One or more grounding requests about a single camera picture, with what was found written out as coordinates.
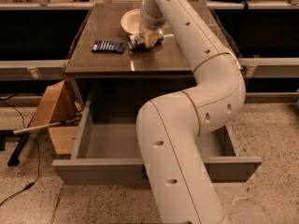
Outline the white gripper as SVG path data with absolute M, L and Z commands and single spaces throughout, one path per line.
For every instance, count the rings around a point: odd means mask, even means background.
M 160 38 L 158 30 L 164 26 L 165 18 L 154 0 L 144 0 L 140 8 L 141 20 L 148 29 L 144 33 L 145 47 L 152 48 Z

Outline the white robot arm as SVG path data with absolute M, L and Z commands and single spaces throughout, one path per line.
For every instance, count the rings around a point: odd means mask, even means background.
M 245 81 L 235 55 L 187 0 L 145 0 L 144 24 L 166 20 L 196 84 L 146 102 L 136 134 L 162 222 L 228 224 L 220 199 L 195 144 L 229 123 L 241 110 Z

